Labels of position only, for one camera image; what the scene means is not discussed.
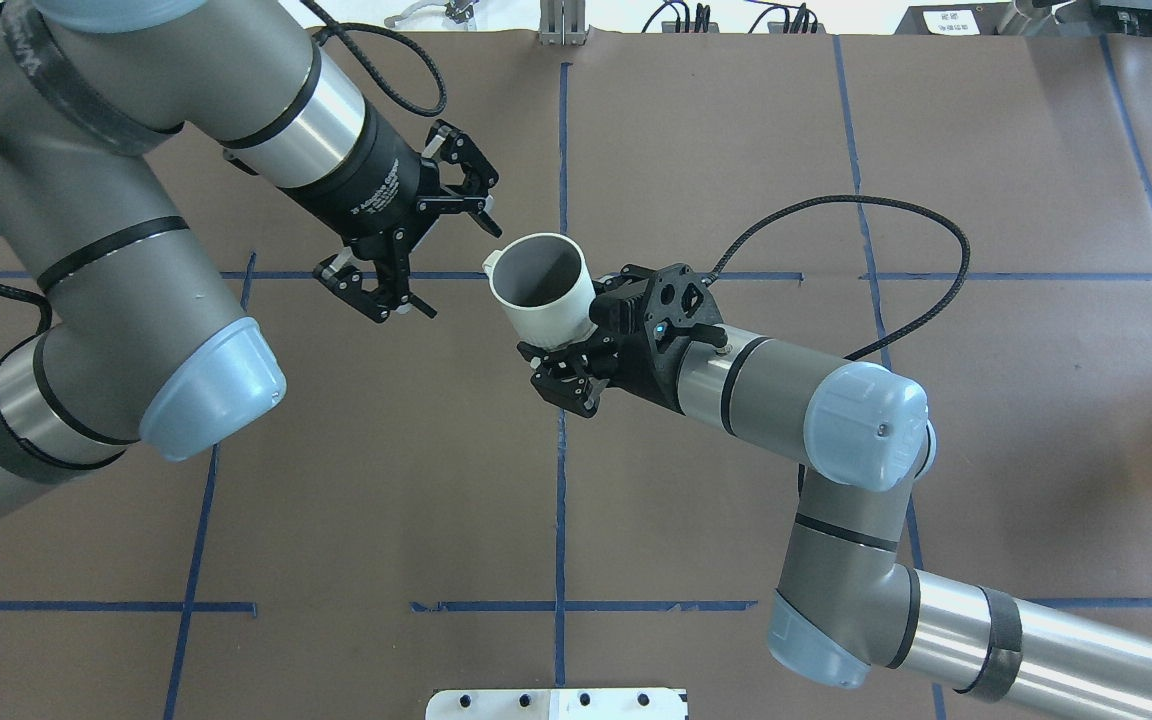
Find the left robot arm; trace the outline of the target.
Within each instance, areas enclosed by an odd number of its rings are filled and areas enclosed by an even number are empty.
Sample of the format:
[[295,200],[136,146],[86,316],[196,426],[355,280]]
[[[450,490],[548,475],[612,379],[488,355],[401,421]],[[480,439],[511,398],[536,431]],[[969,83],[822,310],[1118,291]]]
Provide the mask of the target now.
[[268,414],[285,374],[146,162],[194,126],[338,233],[314,266],[385,323],[433,316],[410,253],[440,217],[490,217],[498,172],[435,120],[399,135],[276,1],[6,1],[0,237],[41,324],[0,357],[0,520],[146,442],[200,454]]

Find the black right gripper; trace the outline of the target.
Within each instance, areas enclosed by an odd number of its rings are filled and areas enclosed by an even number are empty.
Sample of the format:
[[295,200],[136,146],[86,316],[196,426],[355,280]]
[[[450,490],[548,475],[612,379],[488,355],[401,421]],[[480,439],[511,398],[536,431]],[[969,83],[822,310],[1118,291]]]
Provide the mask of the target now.
[[585,340],[559,348],[518,342],[530,365],[530,382],[550,406],[593,418],[602,389],[626,389],[655,406],[680,414],[679,374],[689,348],[692,325],[722,323],[708,290],[681,291],[673,306],[657,306],[645,290],[604,291],[591,305],[591,319],[609,340]]

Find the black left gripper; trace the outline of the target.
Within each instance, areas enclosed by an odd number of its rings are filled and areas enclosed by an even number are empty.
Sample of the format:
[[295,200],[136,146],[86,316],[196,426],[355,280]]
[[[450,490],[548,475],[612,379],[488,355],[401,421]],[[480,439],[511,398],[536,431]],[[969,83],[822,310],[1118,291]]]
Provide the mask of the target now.
[[[492,217],[500,176],[461,128],[435,120],[417,152],[374,104],[367,100],[365,108],[361,137],[338,169],[282,192],[346,238],[342,250],[314,266],[314,281],[371,323],[414,309],[434,318],[434,306],[410,286],[411,255],[424,232],[396,227],[416,213],[420,190],[422,217],[467,214],[502,237]],[[445,183],[444,165],[461,170],[461,182]]]

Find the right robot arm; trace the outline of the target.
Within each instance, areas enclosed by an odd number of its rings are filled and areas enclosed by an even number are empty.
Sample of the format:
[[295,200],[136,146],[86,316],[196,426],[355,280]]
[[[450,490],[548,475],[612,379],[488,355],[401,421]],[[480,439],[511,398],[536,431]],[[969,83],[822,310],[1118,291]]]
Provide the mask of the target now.
[[538,381],[547,363],[571,372],[554,404],[585,414],[602,384],[628,388],[660,361],[664,406],[803,465],[767,632],[788,669],[852,689],[882,666],[975,702],[1152,719],[1151,639],[900,564],[935,450],[918,382],[733,327],[696,285],[540,291],[506,311]]

